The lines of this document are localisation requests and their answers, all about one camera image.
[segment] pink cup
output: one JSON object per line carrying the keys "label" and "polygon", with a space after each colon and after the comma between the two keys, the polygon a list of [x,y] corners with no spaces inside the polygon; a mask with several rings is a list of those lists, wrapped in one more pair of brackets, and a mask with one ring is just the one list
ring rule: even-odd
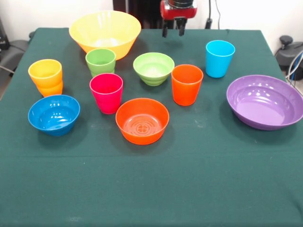
{"label": "pink cup", "polygon": [[121,77],[114,73],[102,73],[90,80],[89,87],[102,113],[114,114],[118,110],[123,92]]}

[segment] stacked yellow cup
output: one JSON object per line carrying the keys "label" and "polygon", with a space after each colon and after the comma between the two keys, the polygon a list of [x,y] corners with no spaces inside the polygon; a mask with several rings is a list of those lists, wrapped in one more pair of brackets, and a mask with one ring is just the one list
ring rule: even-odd
{"label": "stacked yellow cup", "polygon": [[36,61],[28,68],[28,73],[43,97],[62,94],[62,65],[57,60]]}

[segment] table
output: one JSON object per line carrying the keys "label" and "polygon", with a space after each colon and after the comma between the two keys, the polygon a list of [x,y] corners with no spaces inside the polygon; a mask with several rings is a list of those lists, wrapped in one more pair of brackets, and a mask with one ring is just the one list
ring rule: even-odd
{"label": "table", "polygon": [[[260,31],[143,30],[117,62],[122,101],[149,97],[170,112],[163,137],[149,146],[127,142],[115,115],[103,115],[89,90],[85,53],[67,28],[40,28],[0,102],[0,226],[259,227],[302,226],[303,121],[279,131],[240,122],[226,101],[228,85],[248,74],[282,79]],[[205,44],[236,47],[226,76],[205,74],[194,105],[172,100],[171,81],[149,87],[132,68],[145,52],[205,72]],[[74,129],[50,137],[27,121],[41,98],[27,69],[39,59],[62,63],[64,94],[81,113]]]}

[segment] orange bowl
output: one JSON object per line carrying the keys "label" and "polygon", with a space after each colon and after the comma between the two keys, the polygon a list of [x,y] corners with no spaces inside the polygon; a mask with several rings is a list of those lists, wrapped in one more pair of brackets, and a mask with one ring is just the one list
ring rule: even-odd
{"label": "orange bowl", "polygon": [[86,53],[96,48],[107,48],[114,51],[116,60],[119,60],[131,49],[141,32],[141,24],[128,13],[103,10],[79,18],[69,32]]}
{"label": "orange bowl", "polygon": [[169,112],[154,99],[135,98],[119,107],[116,123],[129,142],[147,145],[163,135],[169,123]]}

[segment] white wall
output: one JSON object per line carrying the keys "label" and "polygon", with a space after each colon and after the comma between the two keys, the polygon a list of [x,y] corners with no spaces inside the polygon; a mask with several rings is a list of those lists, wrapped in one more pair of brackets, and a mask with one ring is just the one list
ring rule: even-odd
{"label": "white wall", "polygon": [[113,9],[112,0],[0,0],[0,17],[9,40],[25,39],[38,27],[69,27],[77,18]]}
{"label": "white wall", "polygon": [[[196,0],[198,13],[188,28],[204,28],[208,0]],[[218,13],[212,1],[212,29],[217,28]],[[217,0],[221,29],[260,29],[271,50],[279,46],[281,35],[303,41],[303,0]],[[0,17],[10,40],[28,39],[38,27],[69,27],[82,15],[113,9],[111,0],[0,0]]]}
{"label": "white wall", "polygon": [[[197,0],[198,12],[188,28],[204,28],[208,18],[208,0]],[[218,13],[212,3],[212,29],[217,29]],[[303,0],[217,0],[221,29],[261,30],[272,52],[280,47],[279,37],[290,35],[303,41]]]}

